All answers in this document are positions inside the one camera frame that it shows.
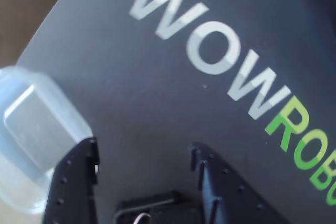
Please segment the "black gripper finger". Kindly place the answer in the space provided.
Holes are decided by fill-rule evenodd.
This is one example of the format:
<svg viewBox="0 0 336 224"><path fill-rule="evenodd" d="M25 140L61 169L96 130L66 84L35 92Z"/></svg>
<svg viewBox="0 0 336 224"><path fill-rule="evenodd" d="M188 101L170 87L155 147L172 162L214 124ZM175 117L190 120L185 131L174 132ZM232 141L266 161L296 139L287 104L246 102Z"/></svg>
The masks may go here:
<svg viewBox="0 0 336 224"><path fill-rule="evenodd" d="M208 145L192 144L191 170L202 193L204 223L287 222Z"/></svg>
<svg viewBox="0 0 336 224"><path fill-rule="evenodd" d="M97 223L93 187L98 183L98 143L95 137L82 140L55 168L43 223Z"/></svg>

